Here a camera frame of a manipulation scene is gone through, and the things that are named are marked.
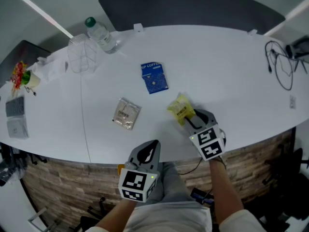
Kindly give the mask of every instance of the yellow packet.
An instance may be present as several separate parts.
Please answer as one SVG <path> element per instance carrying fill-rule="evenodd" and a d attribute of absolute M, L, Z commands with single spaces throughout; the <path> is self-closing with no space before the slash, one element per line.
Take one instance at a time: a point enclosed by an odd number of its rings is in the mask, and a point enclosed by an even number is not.
<path fill-rule="evenodd" d="M 168 105 L 168 111 L 174 115 L 175 119 L 182 126 L 184 125 L 184 117 L 191 119 L 196 115 L 189 100 L 183 94 Z"/>

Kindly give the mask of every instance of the blue coffee packet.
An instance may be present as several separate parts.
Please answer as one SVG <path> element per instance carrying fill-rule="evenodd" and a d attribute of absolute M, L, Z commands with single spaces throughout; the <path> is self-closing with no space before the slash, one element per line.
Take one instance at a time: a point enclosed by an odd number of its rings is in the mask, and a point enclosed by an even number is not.
<path fill-rule="evenodd" d="M 149 94 L 168 89 L 162 65 L 156 62 L 141 64 L 141 76 Z"/>

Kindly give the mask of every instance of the white table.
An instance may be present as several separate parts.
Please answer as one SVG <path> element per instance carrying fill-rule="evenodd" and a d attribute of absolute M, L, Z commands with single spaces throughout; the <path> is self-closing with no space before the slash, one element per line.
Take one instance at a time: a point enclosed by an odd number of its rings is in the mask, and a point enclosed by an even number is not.
<path fill-rule="evenodd" d="M 167 111 L 184 93 L 195 108 L 214 113 L 226 132 L 226 150 L 257 143 L 309 118 L 309 75 L 301 65 L 292 91 L 268 73 L 266 36 L 206 26 L 164 26 L 144 33 L 115 32 L 124 40 L 113 54 L 102 53 L 94 74 L 82 77 L 84 128 L 91 162 L 123 163 L 148 140 L 161 143 L 160 161 L 197 157 L 187 132 Z M 161 62 L 169 89 L 149 94 L 140 65 Z M 290 95 L 296 109 L 290 109 Z M 112 122 L 124 97 L 142 107 L 133 130 Z"/>
<path fill-rule="evenodd" d="M 54 56 L 68 58 L 62 49 Z M 81 77 L 69 68 L 64 76 L 47 85 L 40 84 L 37 96 L 25 94 L 25 113 L 29 138 L 9 137 L 5 103 L 12 84 L 0 89 L 0 142 L 41 156 L 90 162 L 82 118 Z"/>

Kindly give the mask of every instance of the black and white marker cube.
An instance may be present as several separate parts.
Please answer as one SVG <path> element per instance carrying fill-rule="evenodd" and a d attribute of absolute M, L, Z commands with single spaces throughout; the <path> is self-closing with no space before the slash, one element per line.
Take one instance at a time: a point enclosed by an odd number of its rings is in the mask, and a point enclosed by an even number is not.
<path fill-rule="evenodd" d="M 190 140 L 205 161 L 224 153 L 224 141 L 218 124 L 190 136 Z"/>
<path fill-rule="evenodd" d="M 121 197 L 145 203 L 156 187 L 157 176 L 123 168 L 118 184 Z"/>

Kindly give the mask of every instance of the gray pants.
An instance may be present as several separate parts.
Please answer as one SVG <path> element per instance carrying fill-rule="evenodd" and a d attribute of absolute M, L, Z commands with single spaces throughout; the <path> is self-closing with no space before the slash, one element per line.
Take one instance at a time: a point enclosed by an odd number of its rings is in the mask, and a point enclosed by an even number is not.
<path fill-rule="evenodd" d="M 181 180 L 173 162 L 160 163 L 158 171 L 161 175 L 157 179 L 154 191 L 146 203 L 138 203 L 137 206 L 194 200 L 190 197 L 189 190 Z"/>

